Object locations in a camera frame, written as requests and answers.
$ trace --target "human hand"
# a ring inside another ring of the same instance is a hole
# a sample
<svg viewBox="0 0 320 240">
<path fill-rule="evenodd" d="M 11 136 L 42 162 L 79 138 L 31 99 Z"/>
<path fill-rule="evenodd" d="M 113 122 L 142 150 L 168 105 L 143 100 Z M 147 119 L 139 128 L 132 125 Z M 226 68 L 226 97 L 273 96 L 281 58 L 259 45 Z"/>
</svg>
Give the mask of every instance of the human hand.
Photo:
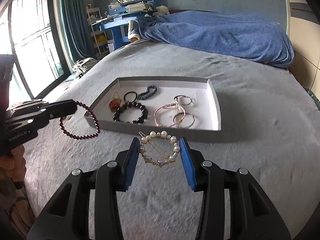
<svg viewBox="0 0 320 240">
<path fill-rule="evenodd" d="M 11 150 L 12 156 L 2 155 L 0 157 L 0 167 L 6 170 L 8 178 L 14 182 L 23 181 L 26 174 L 26 160 L 23 157 L 24 146 L 20 145 Z"/>
</svg>

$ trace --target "jewelry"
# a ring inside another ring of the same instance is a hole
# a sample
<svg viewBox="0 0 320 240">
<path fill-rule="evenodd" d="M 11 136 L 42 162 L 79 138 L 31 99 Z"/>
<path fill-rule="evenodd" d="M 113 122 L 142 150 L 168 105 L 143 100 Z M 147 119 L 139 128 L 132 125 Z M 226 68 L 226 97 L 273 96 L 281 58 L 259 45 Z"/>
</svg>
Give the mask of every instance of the jewelry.
<svg viewBox="0 0 320 240">
<path fill-rule="evenodd" d="M 118 121 L 118 122 L 121 122 L 120 121 L 120 114 L 126 110 L 127 108 L 131 108 L 131 107 L 135 107 L 135 108 L 139 108 L 141 109 L 142 113 L 141 113 L 141 116 L 137 119 L 137 120 L 134 120 L 132 121 L 131 123 L 132 124 L 135 124 L 135 123 L 143 123 L 145 119 L 148 118 L 148 109 L 146 108 L 146 106 L 142 105 L 141 103 L 137 103 L 135 101 L 133 102 L 128 102 L 126 101 L 122 106 L 120 106 L 116 111 L 115 111 L 115 115 L 113 116 L 113 120 Z"/>
<path fill-rule="evenodd" d="M 139 134 L 142 136 L 141 138 L 141 144 L 138 149 L 138 151 L 141 153 L 141 156 L 143 157 L 145 163 L 151 163 L 153 165 L 157 165 L 159 167 L 162 167 L 163 165 L 169 164 L 169 163 L 174 163 L 176 160 L 176 157 L 178 156 L 178 153 L 180 152 L 180 147 L 177 143 L 177 138 L 175 136 L 169 135 L 166 131 L 162 131 L 161 133 L 156 133 L 154 131 L 150 132 L 150 135 L 145 135 L 142 132 L 139 132 Z M 173 144 L 173 154 L 170 155 L 166 153 L 164 150 L 162 150 L 158 145 L 156 145 L 152 139 L 153 138 L 165 138 L 168 139 L 172 144 Z M 158 152 L 160 155 L 165 159 L 164 161 L 158 160 L 158 161 L 153 161 L 152 157 L 149 155 L 146 155 L 146 148 L 145 144 L 151 144 L 151 146 Z M 158 147 L 160 150 L 162 150 L 165 154 L 165 156 L 156 148 Z"/>
<path fill-rule="evenodd" d="M 76 140 L 82 140 L 82 139 L 89 139 L 89 138 L 94 138 L 94 137 L 97 137 L 100 133 L 100 126 L 99 126 L 99 123 L 98 123 L 98 120 L 96 118 L 96 116 L 94 115 L 94 113 L 89 109 L 88 106 L 86 106 L 85 104 L 77 101 L 76 102 L 77 105 L 79 106 L 82 106 L 84 109 L 87 110 L 87 112 L 91 115 L 91 117 L 93 118 L 94 120 L 94 123 L 96 125 L 96 128 L 97 128 L 97 132 L 94 133 L 94 134 L 91 134 L 91 135 L 84 135 L 84 136 L 77 136 L 77 135 L 73 135 L 72 133 L 69 133 L 63 126 L 63 121 L 66 119 L 66 117 L 62 117 L 60 118 L 60 127 L 61 127 L 61 130 L 63 131 L 64 134 L 66 134 L 67 136 L 69 136 L 70 138 L 73 138 L 73 139 L 76 139 Z"/>
<path fill-rule="evenodd" d="M 132 104 L 134 101 L 137 100 L 138 94 L 137 94 L 136 92 L 134 92 L 134 91 L 130 91 L 130 92 L 128 92 L 128 93 L 125 93 L 124 96 L 123 96 L 123 100 L 124 100 L 125 103 L 126 103 L 126 102 L 129 102 L 129 101 L 125 100 L 125 96 L 127 96 L 127 95 L 129 95 L 129 94 L 135 94 L 135 95 L 136 95 L 136 97 L 134 98 L 134 100 L 133 100 L 132 102 L 130 102 L 130 103 Z"/>
<path fill-rule="evenodd" d="M 180 114 L 183 114 L 182 112 L 181 113 L 177 113 L 174 117 L 173 117 L 173 123 L 175 122 L 175 119 L 176 119 L 176 117 L 178 116 L 178 115 L 180 115 Z M 179 128 L 183 128 L 183 129 L 188 129 L 188 128 L 190 128 L 191 126 L 193 126 L 193 124 L 195 123 L 195 116 L 193 115 L 193 114 L 190 114 L 190 113 L 186 113 L 186 115 L 191 115 L 192 116 L 192 118 L 193 118 L 193 122 L 192 122 L 192 124 L 190 124 L 190 125 L 188 125 L 188 126 L 186 126 L 186 127 L 181 127 L 181 126 L 179 126 Z"/>
<path fill-rule="evenodd" d="M 180 102 L 180 98 L 189 98 L 190 102 L 188 104 L 181 104 Z M 192 98 L 191 97 L 187 97 L 185 95 L 178 95 L 174 97 L 174 101 L 176 102 L 176 104 L 181 105 L 181 106 L 188 106 L 192 103 Z"/>
<path fill-rule="evenodd" d="M 138 94 L 138 99 L 140 99 L 140 100 L 148 99 L 149 97 L 153 96 L 156 92 L 157 92 L 157 87 L 154 85 L 150 85 L 147 87 L 146 92 Z"/>
<path fill-rule="evenodd" d="M 117 91 L 114 91 L 112 95 L 112 100 L 109 103 L 109 108 L 111 109 L 111 112 L 114 113 L 120 107 L 120 104 L 121 104 L 121 98 L 117 93 Z"/>
<path fill-rule="evenodd" d="M 178 110 L 181 109 L 181 110 L 183 111 L 183 117 L 182 117 L 181 119 L 179 119 L 178 122 L 173 122 L 173 124 L 171 124 L 171 125 L 162 125 L 162 124 L 160 124 L 160 123 L 157 121 L 157 119 L 156 119 L 156 113 L 157 113 L 159 110 L 161 110 L 161 109 L 167 109 L 167 108 L 172 107 L 172 106 L 177 106 L 177 107 L 178 107 Z M 159 108 L 155 111 L 155 113 L 153 114 L 153 117 L 154 117 L 154 119 L 155 119 L 155 124 L 156 124 L 156 126 L 157 126 L 157 127 L 166 127 L 166 128 L 170 128 L 170 127 L 173 127 L 173 126 L 177 125 L 178 123 L 181 123 L 181 122 L 183 121 L 183 119 L 184 119 L 185 116 L 186 116 L 186 111 L 184 110 L 184 108 L 183 108 L 181 105 L 176 104 L 176 103 L 171 103 L 171 104 L 167 104 L 167 105 L 161 106 L 161 107 L 159 107 Z"/>
</svg>

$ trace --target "blue ribbed rubber pad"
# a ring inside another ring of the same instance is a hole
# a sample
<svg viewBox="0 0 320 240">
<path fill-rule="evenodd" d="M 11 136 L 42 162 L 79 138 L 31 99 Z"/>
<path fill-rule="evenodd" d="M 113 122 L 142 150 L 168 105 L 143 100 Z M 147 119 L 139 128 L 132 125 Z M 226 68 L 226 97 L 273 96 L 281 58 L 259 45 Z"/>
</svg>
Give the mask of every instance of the blue ribbed rubber pad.
<svg viewBox="0 0 320 240">
<path fill-rule="evenodd" d="M 138 161 L 138 157 L 139 157 L 139 149 L 140 146 L 140 141 L 137 139 L 136 143 L 133 147 L 132 153 L 130 155 L 128 164 L 127 164 L 127 168 L 125 170 L 125 178 L 124 178 L 124 187 L 126 190 L 128 190 L 128 188 L 131 186 L 132 181 L 133 181 L 133 176 L 134 176 L 134 172 L 136 170 L 136 166 L 137 166 L 137 161 Z"/>
<path fill-rule="evenodd" d="M 190 159 L 188 149 L 182 139 L 179 140 L 179 145 L 180 145 L 180 156 L 183 164 L 183 169 L 186 174 L 188 185 L 191 187 L 192 190 L 195 190 L 196 189 L 195 168 Z"/>
</svg>

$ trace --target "silver screw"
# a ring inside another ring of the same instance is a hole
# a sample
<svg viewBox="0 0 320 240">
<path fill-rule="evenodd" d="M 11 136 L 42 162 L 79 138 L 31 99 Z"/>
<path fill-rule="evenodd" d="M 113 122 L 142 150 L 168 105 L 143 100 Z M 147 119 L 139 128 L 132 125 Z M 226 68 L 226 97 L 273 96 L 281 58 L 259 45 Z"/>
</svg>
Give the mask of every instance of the silver screw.
<svg viewBox="0 0 320 240">
<path fill-rule="evenodd" d="M 248 174 L 248 170 L 246 168 L 240 168 L 239 169 L 239 172 L 242 174 L 242 175 L 247 175 Z"/>
<path fill-rule="evenodd" d="M 210 166 L 212 166 L 212 162 L 211 162 L 211 161 L 204 161 L 204 162 L 202 163 L 202 165 L 203 165 L 204 167 L 210 167 Z"/>
<path fill-rule="evenodd" d="M 73 170 L 73 171 L 71 172 L 71 174 L 72 174 L 73 176 L 78 176 L 80 173 L 81 173 L 81 170 L 79 170 L 79 169 L 75 169 L 75 170 Z"/>
<path fill-rule="evenodd" d="M 113 168 L 113 167 L 116 167 L 117 166 L 117 163 L 115 161 L 111 161 L 111 162 L 108 162 L 107 166 L 109 168 Z"/>
</svg>

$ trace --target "desk leg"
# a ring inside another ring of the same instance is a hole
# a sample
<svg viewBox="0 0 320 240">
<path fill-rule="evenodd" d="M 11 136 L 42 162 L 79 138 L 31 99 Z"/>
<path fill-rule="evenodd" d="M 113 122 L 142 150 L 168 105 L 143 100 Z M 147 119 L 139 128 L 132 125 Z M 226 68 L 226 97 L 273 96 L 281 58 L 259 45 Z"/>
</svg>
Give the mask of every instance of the desk leg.
<svg viewBox="0 0 320 240">
<path fill-rule="evenodd" d="M 115 49 L 119 49 L 123 47 L 123 39 L 122 39 L 120 26 L 112 27 L 111 31 L 112 31 L 113 43 L 114 43 Z"/>
</svg>

